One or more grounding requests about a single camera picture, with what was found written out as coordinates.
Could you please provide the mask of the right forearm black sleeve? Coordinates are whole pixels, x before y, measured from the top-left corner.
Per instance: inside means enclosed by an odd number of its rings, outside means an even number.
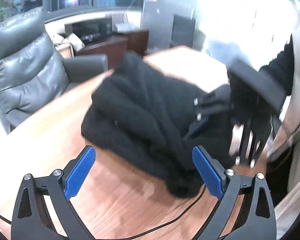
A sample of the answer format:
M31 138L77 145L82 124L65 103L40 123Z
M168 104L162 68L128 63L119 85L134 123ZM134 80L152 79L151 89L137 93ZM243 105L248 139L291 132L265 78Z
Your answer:
M267 72L285 90L286 96L291 96L294 80L294 50L293 38L285 45L284 50L277 57L260 68L260 72Z

